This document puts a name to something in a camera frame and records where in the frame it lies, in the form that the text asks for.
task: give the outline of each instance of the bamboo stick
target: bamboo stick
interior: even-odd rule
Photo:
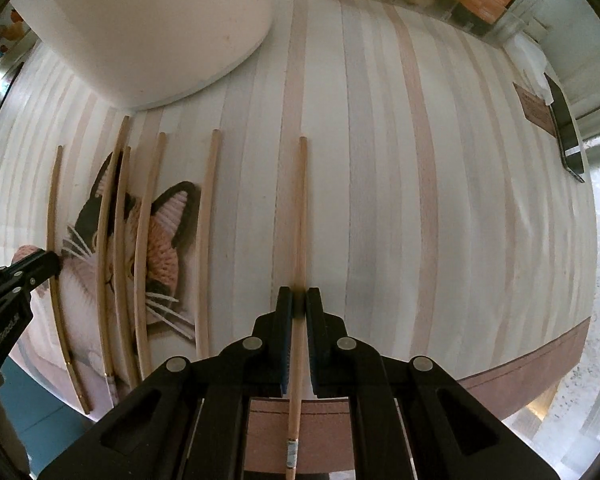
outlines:
[[[196,354],[198,359],[209,357],[208,326],[208,277],[209,277],[209,235],[211,230],[211,209],[214,202],[216,165],[220,149],[220,130],[213,130],[211,146],[206,159],[205,179],[200,193],[200,209],[196,228],[196,248],[194,261],[196,278],[194,282],[194,323],[196,327]]]
[[[109,166],[105,172],[104,190],[102,202],[100,203],[100,214],[98,215],[98,230],[96,234],[96,302],[98,305],[98,330],[100,332],[100,347],[102,349],[102,361],[104,362],[104,376],[107,380],[109,397],[113,406],[120,401],[116,387],[116,378],[113,369],[113,357],[111,355],[111,344],[109,339],[109,319],[107,316],[107,231],[109,229],[109,210],[113,194],[113,186],[116,181],[116,170],[118,168],[118,157],[126,139],[129,116],[125,116],[120,124],[116,145],[111,153]]]
[[[294,318],[291,329],[291,361],[289,386],[289,424],[286,441],[286,480],[296,478],[298,463],[298,437],[302,411],[302,378],[304,377],[304,346],[306,319],[304,317],[304,294],[306,291],[306,207],[307,207],[307,140],[300,137],[299,163],[296,188],[296,233],[294,264]]]
[[[142,380],[154,370],[149,352],[149,340],[146,333],[146,246],[149,239],[149,222],[151,219],[151,204],[154,198],[155,181],[160,170],[160,161],[164,153],[167,135],[158,134],[154,147],[154,159],[147,175],[140,214],[138,218],[138,236],[136,237],[136,260],[134,263],[134,316],[136,318],[136,345],[140,361],[140,376]]]
[[[129,385],[135,388],[140,384],[138,367],[133,352],[133,341],[129,325],[128,309],[126,307],[126,269],[125,269],[125,196],[129,180],[129,157],[131,148],[127,146],[122,154],[120,163],[120,176],[118,177],[118,190],[116,193],[116,206],[113,222],[113,291],[116,306],[116,325],[122,359]]]
[[[62,165],[62,146],[58,146],[56,151],[56,161],[54,168],[51,173],[51,186],[49,188],[49,202],[48,209],[46,212],[46,250],[56,250],[56,205],[58,202],[58,182],[60,180],[60,167]],[[49,279],[49,294],[51,297],[51,311],[54,315],[54,322],[56,324],[56,331],[58,332],[58,340],[60,341],[60,352],[66,365],[67,373],[69,374],[69,380],[74,387],[75,396],[80,403],[80,406],[85,415],[91,413],[89,403],[84,395],[84,389],[80,378],[75,373],[74,361],[71,357],[69,350],[69,344],[66,339],[66,330],[64,328],[64,320],[62,319],[62,310],[60,308],[60,294],[58,290],[58,279],[52,276]]]

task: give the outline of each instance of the brown paper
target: brown paper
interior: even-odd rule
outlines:
[[[515,83],[513,83],[513,86],[515,86],[516,92],[518,92],[525,117],[555,137],[554,118],[551,115],[551,109],[544,104],[544,99],[531,94]]]

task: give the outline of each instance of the cat face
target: cat face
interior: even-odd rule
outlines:
[[[59,291],[63,319],[74,359],[97,372],[104,373],[96,303],[96,244],[98,216],[102,204],[104,182],[110,168],[110,155],[100,168],[90,195],[81,208],[75,224],[68,225],[62,243],[62,271]],[[194,341],[192,322],[181,313],[176,298],[180,274],[178,250],[186,245],[195,231],[200,192],[191,182],[179,182],[163,192],[153,203],[149,221],[146,261],[146,312],[148,335],[171,331]],[[134,266],[136,238],[141,200],[125,194],[124,262],[126,304],[130,332],[134,332]],[[118,340],[113,289],[113,227],[114,207],[110,208],[107,224],[107,320],[116,376],[129,383],[123,365],[122,347]]]

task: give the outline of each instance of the clamp jaw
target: clamp jaw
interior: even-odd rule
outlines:
[[[242,477],[250,397],[288,380],[292,293],[216,357],[172,357],[42,473],[40,480]]]
[[[60,259],[40,249],[10,267],[0,267],[0,368],[33,314],[31,291],[60,273]]]
[[[314,394],[349,397],[357,480],[558,480],[431,359],[391,359],[347,336],[318,288],[306,316]]]

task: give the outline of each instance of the white cylinder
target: white cylinder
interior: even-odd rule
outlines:
[[[120,108],[175,101],[259,46],[272,0],[12,0],[32,30]]]

